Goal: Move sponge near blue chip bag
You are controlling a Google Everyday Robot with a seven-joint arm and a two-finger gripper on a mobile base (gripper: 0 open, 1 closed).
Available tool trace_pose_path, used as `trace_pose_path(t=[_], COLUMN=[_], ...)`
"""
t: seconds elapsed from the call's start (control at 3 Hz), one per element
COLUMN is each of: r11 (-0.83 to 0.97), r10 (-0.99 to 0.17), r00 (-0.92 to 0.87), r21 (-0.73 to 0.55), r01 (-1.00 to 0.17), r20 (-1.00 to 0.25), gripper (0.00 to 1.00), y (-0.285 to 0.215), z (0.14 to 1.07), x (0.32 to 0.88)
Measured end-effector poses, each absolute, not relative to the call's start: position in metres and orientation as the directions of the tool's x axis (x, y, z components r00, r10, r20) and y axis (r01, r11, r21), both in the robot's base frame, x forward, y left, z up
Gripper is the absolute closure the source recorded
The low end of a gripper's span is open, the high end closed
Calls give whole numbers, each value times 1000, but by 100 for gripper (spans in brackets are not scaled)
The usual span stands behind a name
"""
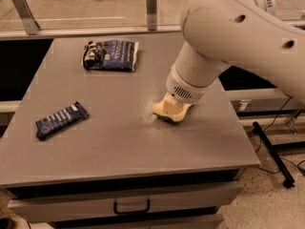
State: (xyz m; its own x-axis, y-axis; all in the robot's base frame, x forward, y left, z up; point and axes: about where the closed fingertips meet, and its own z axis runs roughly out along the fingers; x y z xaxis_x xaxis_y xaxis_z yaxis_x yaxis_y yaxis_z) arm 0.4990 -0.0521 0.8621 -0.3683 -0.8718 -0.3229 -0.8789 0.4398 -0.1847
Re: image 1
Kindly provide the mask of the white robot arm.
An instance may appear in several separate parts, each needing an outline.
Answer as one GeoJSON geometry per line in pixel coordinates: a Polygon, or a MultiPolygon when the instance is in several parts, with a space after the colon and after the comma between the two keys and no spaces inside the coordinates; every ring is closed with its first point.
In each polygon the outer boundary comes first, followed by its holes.
{"type": "Polygon", "coordinates": [[[166,100],[196,103],[234,65],[305,101],[305,31],[274,17],[275,0],[189,0],[185,39],[167,79],[166,100]]]}

